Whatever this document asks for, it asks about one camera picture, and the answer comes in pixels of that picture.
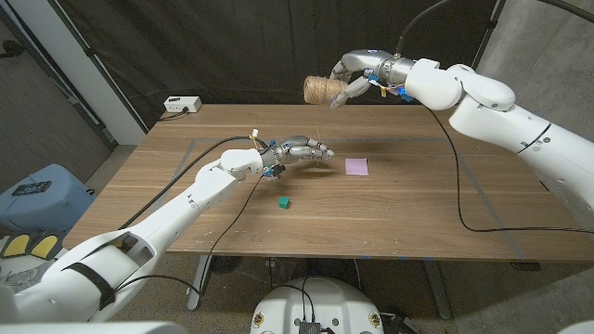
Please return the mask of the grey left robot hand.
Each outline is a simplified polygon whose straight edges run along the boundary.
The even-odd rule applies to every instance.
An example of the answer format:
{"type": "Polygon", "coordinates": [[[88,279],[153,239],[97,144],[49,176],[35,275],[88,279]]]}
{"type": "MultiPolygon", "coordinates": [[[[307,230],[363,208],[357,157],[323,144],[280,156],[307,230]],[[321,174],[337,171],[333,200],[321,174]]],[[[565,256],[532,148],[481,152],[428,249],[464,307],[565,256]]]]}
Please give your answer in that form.
{"type": "Polygon", "coordinates": [[[334,155],[334,151],[326,145],[305,135],[284,139],[261,153],[264,167],[293,164],[300,160],[330,160],[334,155]]]}

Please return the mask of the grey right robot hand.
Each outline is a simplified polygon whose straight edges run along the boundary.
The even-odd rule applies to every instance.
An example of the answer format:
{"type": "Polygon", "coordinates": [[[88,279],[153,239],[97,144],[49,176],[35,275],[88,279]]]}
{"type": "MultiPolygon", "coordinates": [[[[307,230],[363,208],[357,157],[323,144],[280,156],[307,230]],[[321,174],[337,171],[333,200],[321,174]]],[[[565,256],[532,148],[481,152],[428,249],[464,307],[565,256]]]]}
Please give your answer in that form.
{"type": "Polygon", "coordinates": [[[342,56],[330,72],[331,80],[347,83],[347,86],[331,101],[336,109],[348,99],[361,96],[372,86],[369,76],[378,84],[403,84],[414,66],[414,61],[375,49],[351,51],[342,56]]]}

